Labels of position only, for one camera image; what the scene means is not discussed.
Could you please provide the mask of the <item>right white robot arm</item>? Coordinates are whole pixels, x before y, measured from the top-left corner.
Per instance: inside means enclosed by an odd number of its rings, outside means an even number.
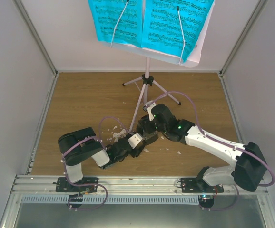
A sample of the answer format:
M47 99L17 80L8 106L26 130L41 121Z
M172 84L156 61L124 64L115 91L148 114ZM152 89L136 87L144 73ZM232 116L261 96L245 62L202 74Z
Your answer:
M244 145L210 134L193 122L178 120L164 104L147 104L143 110L147 115L141 125L147 133L161 133L170 141L199 148L227 163L224 167L201 169L196 177L196 188L200 192L219 184L236 184L249 192L261 186L268 168L257 144Z

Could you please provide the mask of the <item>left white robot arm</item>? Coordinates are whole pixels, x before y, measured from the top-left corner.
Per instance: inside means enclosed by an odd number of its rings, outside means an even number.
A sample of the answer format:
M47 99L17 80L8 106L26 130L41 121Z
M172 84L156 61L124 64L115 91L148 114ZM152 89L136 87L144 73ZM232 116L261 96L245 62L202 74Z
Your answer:
M82 163L85 160L91 158L98 167L107 169L127 156L138 157L146 143L139 133L128 133L112 145L104 146L93 128L89 127L61 136L58 146L68 177L67 187L77 192L83 188Z

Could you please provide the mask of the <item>cyan sheet music page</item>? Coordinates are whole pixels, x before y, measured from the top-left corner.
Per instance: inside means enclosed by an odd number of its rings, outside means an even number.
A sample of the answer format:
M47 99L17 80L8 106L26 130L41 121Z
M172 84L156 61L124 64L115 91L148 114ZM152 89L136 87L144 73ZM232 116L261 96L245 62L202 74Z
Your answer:
M141 47L187 61L205 26L213 0L147 0Z
M142 0L89 0L98 41L141 47Z

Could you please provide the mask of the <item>white music stand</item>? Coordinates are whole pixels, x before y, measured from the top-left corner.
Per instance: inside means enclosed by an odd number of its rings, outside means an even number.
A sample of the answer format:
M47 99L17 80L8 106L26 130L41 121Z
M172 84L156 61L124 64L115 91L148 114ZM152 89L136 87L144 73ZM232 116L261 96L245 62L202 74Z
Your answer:
M194 67L199 65L200 60L201 60L202 48L203 48L203 44L204 44L205 37L206 37L206 32L207 32L207 29L208 29L209 21L210 21L215 3L216 3L216 1L214 0L213 4L212 4L212 6L209 10L209 13L207 14L207 18L205 20L205 24L203 26L203 29L202 29L202 31L199 35L198 41L196 42L195 47L192 50L190 56L187 58L186 62L184 62L181 59L181 57L168 55L168 54L158 52L158 51L155 51L155 50L152 50L152 49L138 48L138 47L136 47L134 45L131 45L131 44L115 43L115 42L113 42L113 38L112 38L111 42L103 42L103 44L107 47L110 47L110 48L116 48L116 49L124 50L124 51L127 51L127 52L131 52L131 53L134 53L134 54L137 54L137 55L142 55L142 56L146 57L146 65L145 65L145 73L144 73L145 74L145 79L149 78L151 58L154 58L154 59L157 59L157 60L160 60L160 61L164 61L164 62L168 62L168 63L171 63L171 64L179 65L179 66L186 67L186 68L194 68ZM136 79L133 79L131 81L125 82L122 85L126 86L126 85L129 85L129 84L132 84L132 83L136 83L139 80L142 80L142 76L140 76ZM148 83L143 83L142 84L142 88L141 88L140 95L139 95L139 98L138 98L138 101L137 101L137 105L136 105L136 108L135 108L135 111L134 111L134 114L133 114L133 118L132 118L132 121L131 121L131 124L130 124L130 127L129 127L129 131L132 131L132 129L133 129L133 126L134 126L134 123L135 123L135 120L136 120L136 116L137 116L137 113L138 113L138 108L142 103L142 98L144 99L143 100L144 104L146 104L146 102L147 102L148 86L149 86Z

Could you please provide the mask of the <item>black metronome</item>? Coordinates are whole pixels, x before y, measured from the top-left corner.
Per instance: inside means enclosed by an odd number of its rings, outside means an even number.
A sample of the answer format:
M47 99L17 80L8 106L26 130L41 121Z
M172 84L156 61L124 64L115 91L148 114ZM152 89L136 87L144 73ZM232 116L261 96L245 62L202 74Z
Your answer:
M139 133L144 139L144 145L150 145L158 140L158 133L149 120L149 116L143 116L136 127L136 132Z

